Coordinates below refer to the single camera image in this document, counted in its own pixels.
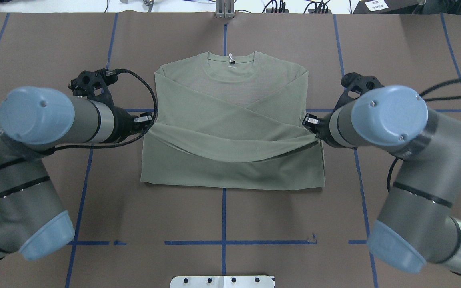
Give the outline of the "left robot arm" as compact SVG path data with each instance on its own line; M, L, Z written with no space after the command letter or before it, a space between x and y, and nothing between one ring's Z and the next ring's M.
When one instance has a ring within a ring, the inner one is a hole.
M155 120L111 100L19 87L0 106L0 260L12 253L34 261L75 237L43 158L66 149L107 149L141 138Z

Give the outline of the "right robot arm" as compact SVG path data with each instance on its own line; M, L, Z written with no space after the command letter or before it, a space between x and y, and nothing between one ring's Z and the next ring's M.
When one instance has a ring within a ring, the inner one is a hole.
M367 246L384 263L417 274L428 262L461 276L461 220L450 215L461 191L461 121L429 108L415 90L363 91L303 126L335 148L375 146L402 165Z

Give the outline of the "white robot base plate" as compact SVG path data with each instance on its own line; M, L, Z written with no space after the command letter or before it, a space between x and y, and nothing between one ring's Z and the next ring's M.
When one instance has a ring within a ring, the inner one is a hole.
M170 288L275 288L274 276L231 275L231 276L176 276Z

